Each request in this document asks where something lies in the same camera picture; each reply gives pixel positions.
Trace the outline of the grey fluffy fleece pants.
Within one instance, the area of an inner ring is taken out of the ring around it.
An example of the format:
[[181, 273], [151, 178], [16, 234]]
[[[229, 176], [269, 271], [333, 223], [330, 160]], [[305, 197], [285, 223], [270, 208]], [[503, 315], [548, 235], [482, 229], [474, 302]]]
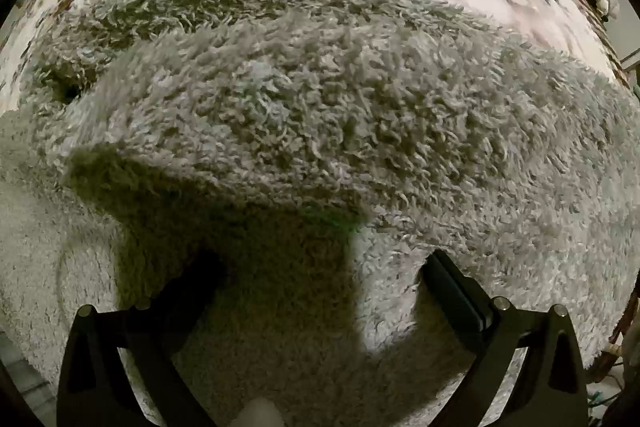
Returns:
[[87, 0], [1, 118], [1, 320], [49, 383], [76, 310], [176, 293], [154, 341], [228, 424], [420, 426], [472, 361], [436, 248], [570, 312], [591, 363], [639, 269], [639, 104], [442, 0]]

